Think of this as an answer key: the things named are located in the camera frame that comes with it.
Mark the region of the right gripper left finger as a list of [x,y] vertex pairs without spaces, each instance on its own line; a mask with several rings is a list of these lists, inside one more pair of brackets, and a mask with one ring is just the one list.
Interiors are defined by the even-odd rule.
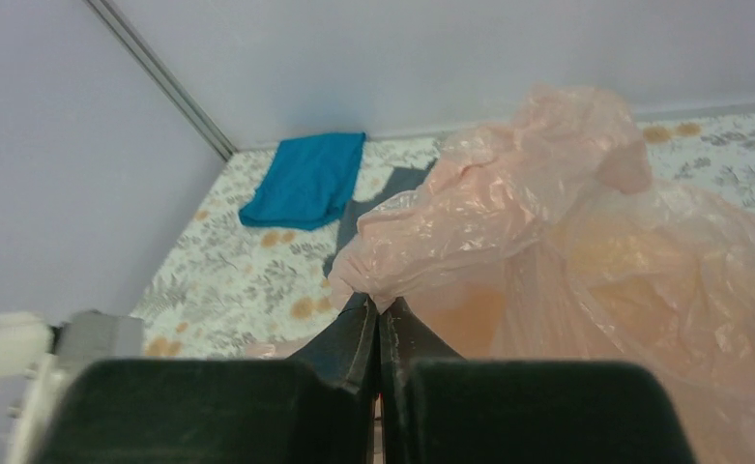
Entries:
[[35,463],[368,463],[377,313],[362,294],[284,359],[95,362]]

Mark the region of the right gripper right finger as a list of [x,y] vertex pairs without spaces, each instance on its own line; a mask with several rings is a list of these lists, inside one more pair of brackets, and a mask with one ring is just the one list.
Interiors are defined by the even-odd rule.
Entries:
[[691,463],[665,389],[628,362],[471,361],[403,301],[379,319],[389,463]]

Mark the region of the pink plastic trash bag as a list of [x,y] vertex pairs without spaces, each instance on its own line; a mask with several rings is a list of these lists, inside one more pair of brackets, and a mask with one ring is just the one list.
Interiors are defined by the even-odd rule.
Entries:
[[382,433],[379,319],[403,301],[467,360],[639,365],[691,463],[755,463],[755,216],[655,179],[611,92],[540,88],[453,136],[418,188],[360,216],[329,280],[376,310]]

